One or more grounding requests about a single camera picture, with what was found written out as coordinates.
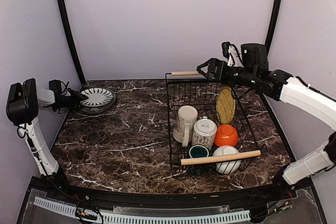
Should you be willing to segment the grey reindeer snowflake plate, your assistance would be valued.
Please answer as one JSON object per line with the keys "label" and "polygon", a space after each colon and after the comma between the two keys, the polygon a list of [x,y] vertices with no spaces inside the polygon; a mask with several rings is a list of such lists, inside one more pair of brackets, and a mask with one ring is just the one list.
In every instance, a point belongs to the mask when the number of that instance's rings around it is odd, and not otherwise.
{"label": "grey reindeer snowflake plate", "polygon": [[106,105],[95,107],[95,108],[91,108],[91,107],[87,107],[87,106],[83,106],[82,105],[81,110],[85,114],[99,114],[99,113],[102,113],[102,112],[108,110],[109,108],[111,108],[113,106],[113,104],[116,101],[116,94],[114,93],[114,95],[115,95],[115,98],[111,102],[109,102],[108,104],[106,104]]}

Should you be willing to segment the white plate with black stripes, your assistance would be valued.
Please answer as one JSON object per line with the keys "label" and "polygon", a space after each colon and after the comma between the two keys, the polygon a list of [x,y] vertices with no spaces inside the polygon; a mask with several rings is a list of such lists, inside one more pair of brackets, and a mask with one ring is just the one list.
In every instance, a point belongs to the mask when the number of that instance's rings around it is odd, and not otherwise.
{"label": "white plate with black stripes", "polygon": [[87,97],[85,100],[81,101],[81,104],[91,108],[106,105],[115,98],[112,91],[104,88],[85,89],[81,91],[81,95]]}

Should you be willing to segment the yellow woven plate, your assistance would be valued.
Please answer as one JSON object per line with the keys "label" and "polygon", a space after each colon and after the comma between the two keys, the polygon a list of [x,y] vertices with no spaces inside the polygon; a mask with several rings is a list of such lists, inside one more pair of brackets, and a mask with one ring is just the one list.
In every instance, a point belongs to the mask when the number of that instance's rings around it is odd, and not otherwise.
{"label": "yellow woven plate", "polygon": [[235,106],[232,89],[224,87],[216,99],[216,113],[220,124],[231,124],[235,116]]}

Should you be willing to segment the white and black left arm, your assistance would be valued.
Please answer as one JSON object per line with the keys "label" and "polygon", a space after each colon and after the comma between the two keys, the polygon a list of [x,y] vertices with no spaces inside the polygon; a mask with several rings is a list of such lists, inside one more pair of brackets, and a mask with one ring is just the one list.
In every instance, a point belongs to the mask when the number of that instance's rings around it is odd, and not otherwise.
{"label": "white and black left arm", "polygon": [[68,179],[63,168],[50,152],[41,132],[38,113],[39,108],[52,108],[54,112],[62,108],[69,111],[81,109],[81,101],[88,97],[73,90],[67,85],[63,89],[60,80],[49,82],[45,89],[36,84],[36,79],[30,78],[23,83],[12,84],[6,104],[8,119],[17,127],[17,134],[24,139],[38,166],[42,177],[54,182],[53,191],[63,201],[74,197],[74,189],[68,185]]}

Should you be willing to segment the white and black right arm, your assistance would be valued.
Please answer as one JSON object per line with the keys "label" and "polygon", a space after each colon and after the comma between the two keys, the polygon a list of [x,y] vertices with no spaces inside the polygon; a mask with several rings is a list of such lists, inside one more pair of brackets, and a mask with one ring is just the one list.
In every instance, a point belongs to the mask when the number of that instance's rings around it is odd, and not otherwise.
{"label": "white and black right arm", "polygon": [[[284,70],[269,70],[268,51],[266,45],[247,43],[241,45],[232,57],[230,42],[222,44],[224,59],[209,58],[196,66],[196,71],[208,80],[223,84],[244,86],[254,89],[277,102],[292,106],[286,110],[289,122],[298,126],[300,131],[307,130],[305,136],[309,144],[316,142],[317,148],[297,161],[282,168],[274,184],[268,188],[268,195],[273,200],[280,199],[293,186],[305,178],[315,179],[319,174],[325,174],[335,169],[335,98],[321,92],[300,76],[294,76]],[[301,110],[305,115],[315,118],[317,123],[327,125],[332,133],[327,140],[318,139],[319,131],[313,121],[307,121],[306,127],[296,123],[295,113]]]}

